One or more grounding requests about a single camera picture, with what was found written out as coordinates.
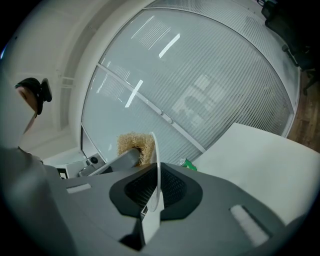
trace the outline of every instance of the gray plastic surface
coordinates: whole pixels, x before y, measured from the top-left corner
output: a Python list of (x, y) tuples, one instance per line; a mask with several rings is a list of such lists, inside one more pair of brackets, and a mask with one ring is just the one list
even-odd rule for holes
[(234, 256), (253, 249), (229, 211), (235, 205), (246, 207), (271, 235), (285, 228), (270, 209), (233, 183), (181, 166), (167, 165), (199, 183), (203, 190), (202, 201), (185, 219), (162, 221), (142, 252), (159, 256)]
[[(200, 205), (185, 219), (162, 221), (141, 251), (119, 241), (135, 219), (121, 215), (109, 198), (110, 187), (145, 166), (61, 180), (58, 171), (19, 149), (1, 150), (1, 191), (9, 209), (39, 245), (55, 255), (271, 255), (297, 230), (287, 228), (265, 205), (224, 179), (168, 164), (203, 189)], [(90, 184), (69, 194), (66, 188)], [(229, 208), (242, 205), (271, 239), (253, 248)]]
[(140, 161), (140, 152), (136, 148), (131, 148), (128, 151), (122, 153), (117, 158), (112, 160), (111, 162), (107, 163), (106, 165), (102, 166), (98, 170), (86, 175), (99, 175), (103, 173), (107, 168), (111, 167), (112, 170), (115, 172), (117, 170), (127, 170), (137, 165)]
[(97, 169), (93, 166), (93, 164), (90, 164), (86, 167), (84, 167), (81, 171), (79, 171), (78, 176), (83, 177), (83, 176), (88, 176), (95, 172)]

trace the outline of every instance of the frosted glass panel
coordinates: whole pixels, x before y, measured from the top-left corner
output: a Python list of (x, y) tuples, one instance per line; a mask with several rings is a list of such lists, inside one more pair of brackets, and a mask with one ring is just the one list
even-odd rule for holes
[(282, 39), (255, 13), (230, 0), (156, 0), (148, 8), (172, 8), (200, 14), (233, 29), (270, 62), (284, 84), (293, 107), (299, 93), (299, 68), (282, 51)]
[(205, 149), (233, 122), (282, 135), (292, 107), (279, 77), (246, 39), (207, 17), (143, 10), (101, 64), (168, 114)]
[(154, 132), (160, 160), (177, 164), (201, 152), (119, 81), (97, 67), (85, 100), (82, 125), (106, 161), (117, 156), (119, 135)]

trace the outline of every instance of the dried grass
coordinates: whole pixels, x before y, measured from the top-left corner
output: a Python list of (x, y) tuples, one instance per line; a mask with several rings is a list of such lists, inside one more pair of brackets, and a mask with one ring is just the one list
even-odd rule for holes
[(118, 137), (118, 156), (132, 148), (140, 150), (139, 165), (149, 164), (155, 149), (153, 136), (151, 134), (131, 132)]

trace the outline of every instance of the white table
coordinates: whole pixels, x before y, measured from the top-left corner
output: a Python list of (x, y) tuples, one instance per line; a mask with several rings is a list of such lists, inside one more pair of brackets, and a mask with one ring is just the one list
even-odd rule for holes
[(288, 224), (311, 207), (320, 185), (320, 154), (272, 133), (234, 123), (193, 164), (260, 200)]

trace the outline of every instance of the wooden floor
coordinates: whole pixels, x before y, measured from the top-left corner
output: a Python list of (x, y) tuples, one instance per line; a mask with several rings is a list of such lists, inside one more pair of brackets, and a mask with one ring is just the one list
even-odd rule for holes
[(315, 83), (304, 96), (302, 89), (308, 80), (303, 72), (299, 105), (287, 138), (320, 153), (320, 84)]

